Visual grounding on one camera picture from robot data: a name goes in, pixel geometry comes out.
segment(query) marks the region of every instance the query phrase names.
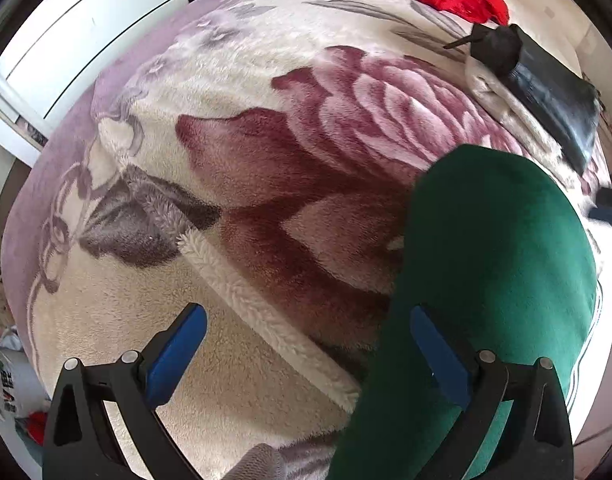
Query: black leather bag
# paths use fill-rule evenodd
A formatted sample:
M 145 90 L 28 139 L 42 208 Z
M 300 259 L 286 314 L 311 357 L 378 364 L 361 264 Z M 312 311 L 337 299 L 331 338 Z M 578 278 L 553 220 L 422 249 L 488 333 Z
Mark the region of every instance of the black leather bag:
M 571 167 L 584 173 L 593 154 L 599 121 L 598 92 L 546 52 L 517 25 L 475 24 L 470 36 L 448 44 L 471 43 L 481 61 L 537 118 L 561 146 Z

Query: white cabinet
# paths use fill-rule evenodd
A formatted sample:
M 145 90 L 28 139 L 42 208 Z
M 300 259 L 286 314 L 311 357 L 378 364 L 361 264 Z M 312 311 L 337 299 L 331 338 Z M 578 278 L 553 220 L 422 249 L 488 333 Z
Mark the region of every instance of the white cabinet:
M 46 137 L 99 72 L 188 0 L 44 0 L 0 57 L 0 96 Z

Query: floral blanket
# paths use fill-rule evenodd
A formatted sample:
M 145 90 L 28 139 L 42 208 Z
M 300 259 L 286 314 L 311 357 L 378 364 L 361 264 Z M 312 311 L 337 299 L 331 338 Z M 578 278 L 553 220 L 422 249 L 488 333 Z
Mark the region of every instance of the floral blanket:
M 196 301 L 208 334 L 159 410 L 182 451 L 217 479 L 263 442 L 288 478 L 323 478 L 416 180 L 462 143 L 528 155 L 465 91 L 466 52 L 442 48 L 467 29 L 415 0 L 198 0 L 105 70 L 4 239 L 49 391 L 67 358 L 141 349 Z M 593 160 L 586 194 L 608 179 Z

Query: silver bolt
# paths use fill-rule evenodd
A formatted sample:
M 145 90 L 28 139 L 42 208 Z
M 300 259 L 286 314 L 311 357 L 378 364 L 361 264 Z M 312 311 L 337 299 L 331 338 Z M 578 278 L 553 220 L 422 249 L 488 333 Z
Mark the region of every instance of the silver bolt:
M 64 363 L 64 368 L 66 368 L 67 370 L 74 370 L 75 368 L 77 368 L 78 364 L 80 364 L 80 362 L 77 361 L 77 359 L 75 359 L 74 357 L 71 357 L 70 359 L 66 359 L 66 362 Z
M 542 357 L 540 359 L 540 366 L 542 368 L 546 368 L 547 370 L 552 370 L 552 361 L 547 357 Z
M 490 350 L 482 350 L 480 352 L 480 359 L 485 363 L 494 363 L 495 362 L 495 354 Z
M 140 355 L 135 350 L 129 350 L 122 354 L 122 362 L 126 364 L 134 363 Z

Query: blanket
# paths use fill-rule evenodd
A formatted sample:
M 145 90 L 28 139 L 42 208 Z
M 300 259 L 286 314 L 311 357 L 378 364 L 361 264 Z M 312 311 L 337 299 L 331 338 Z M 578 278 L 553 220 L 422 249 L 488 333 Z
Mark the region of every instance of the blanket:
M 158 410 L 182 452 L 217 479 L 265 443 L 289 478 L 324 478 L 415 182 L 460 144 L 534 160 L 468 95 L 466 51 L 442 48 L 466 28 L 415 0 L 197 0 L 102 72 L 4 234 L 46 388 L 67 358 L 141 349 L 195 301 L 208 334 Z M 579 186 L 607 179 L 599 149 Z

